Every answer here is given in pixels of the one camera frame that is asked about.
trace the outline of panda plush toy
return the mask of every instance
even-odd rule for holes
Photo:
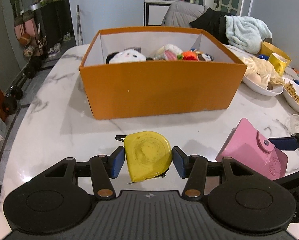
[[[122,52],[114,52],[107,56],[106,64],[113,63],[125,63],[125,62],[139,62],[153,60],[152,58],[147,58],[143,54],[139,53],[134,49],[127,49]]]

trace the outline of sneaker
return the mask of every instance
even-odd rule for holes
[[[63,41],[69,41],[71,39],[71,35],[70,33],[66,33],[64,36],[63,36]]]
[[[53,57],[54,55],[55,55],[55,49],[54,49],[54,47],[51,47],[48,50],[48,57]]]
[[[54,51],[57,54],[60,52],[60,50],[61,50],[61,44],[58,42],[54,45]]]

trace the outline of gray sofa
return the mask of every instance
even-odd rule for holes
[[[174,2],[165,14],[162,26],[191,28],[189,23],[200,17],[207,9],[208,6],[199,4],[182,1]]]

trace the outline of pink bag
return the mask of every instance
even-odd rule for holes
[[[26,32],[32,37],[31,45],[35,48],[34,56],[40,56],[43,54],[43,51],[39,48],[39,45],[36,41],[39,40],[39,33],[37,31],[35,20],[32,18],[24,22]]]
[[[267,140],[253,125],[242,118],[232,130],[215,160],[228,156],[270,180],[285,176],[288,157]]]
[[[19,40],[22,37],[22,35],[25,34],[23,23],[15,26],[14,30],[15,30],[15,35],[16,35],[17,40]]]

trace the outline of dumbbell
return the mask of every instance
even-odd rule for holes
[[[40,57],[32,57],[30,59],[29,65],[32,65],[34,67],[34,70],[37,72],[42,67],[42,60]]]
[[[22,87],[28,78],[34,78],[36,69],[40,69],[42,61],[39,57],[31,58],[29,64],[24,69],[24,74],[16,81],[15,86],[11,86],[11,96],[16,100],[20,100],[23,97]]]
[[[8,115],[15,114],[16,107],[17,101],[12,96],[7,96],[5,100],[2,102],[2,109]]]
[[[17,86],[11,86],[11,96],[14,97],[16,100],[22,99],[23,97],[22,87],[27,79],[28,77],[23,74],[21,78],[16,82],[16,84],[18,84],[21,80],[22,81]]]

